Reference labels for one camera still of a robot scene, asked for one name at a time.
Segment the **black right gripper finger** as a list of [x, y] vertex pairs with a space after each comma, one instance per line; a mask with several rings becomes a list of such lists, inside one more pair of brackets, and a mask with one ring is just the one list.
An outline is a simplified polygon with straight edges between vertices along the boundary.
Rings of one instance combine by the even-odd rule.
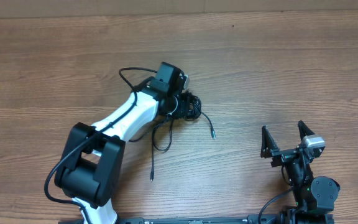
[[305, 136], [315, 135], [315, 133], [309, 127], [307, 127], [307, 125], [302, 120], [299, 120], [298, 122], [298, 130], [300, 133], [300, 139], [303, 139]]
[[266, 126], [262, 127], [261, 157], [273, 157], [279, 151], [279, 147], [269, 133]]

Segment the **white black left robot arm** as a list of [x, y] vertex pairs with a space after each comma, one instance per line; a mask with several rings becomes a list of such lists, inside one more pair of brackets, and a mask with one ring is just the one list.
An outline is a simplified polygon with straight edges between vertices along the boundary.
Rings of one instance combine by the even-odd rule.
[[179, 113], [180, 95], [189, 81], [183, 70], [162, 62], [153, 76], [129, 86], [128, 100], [108, 117], [92, 125], [75, 124], [60, 161], [45, 180], [47, 198], [77, 206], [82, 214], [77, 223], [117, 223], [111, 195], [126, 143], [158, 115], [173, 118]]

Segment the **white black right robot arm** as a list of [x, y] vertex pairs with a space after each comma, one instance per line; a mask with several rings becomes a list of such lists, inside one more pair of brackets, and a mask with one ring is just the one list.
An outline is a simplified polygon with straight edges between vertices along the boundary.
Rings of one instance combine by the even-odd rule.
[[[301, 142], [293, 149], [280, 150], [266, 126], [263, 126], [260, 156], [271, 158], [271, 166], [279, 167], [289, 189], [270, 199], [257, 216], [258, 223], [334, 223], [334, 203], [340, 185], [326, 176], [314, 177], [310, 164], [326, 146], [322, 136], [315, 134], [300, 120], [298, 130]], [[264, 215], [266, 208], [278, 199], [292, 193], [296, 205], [286, 207], [278, 215]]]

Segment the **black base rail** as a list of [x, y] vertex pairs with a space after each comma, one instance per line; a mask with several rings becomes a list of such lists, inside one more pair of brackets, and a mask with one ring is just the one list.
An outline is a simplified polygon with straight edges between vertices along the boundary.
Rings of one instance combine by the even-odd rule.
[[335, 224], [332, 215], [301, 215], [297, 214], [294, 221], [290, 221], [284, 215], [262, 215], [260, 222], [258, 215], [248, 215], [240, 218], [159, 218], [159, 219], [144, 219], [144, 218], [118, 218], [118, 224]]

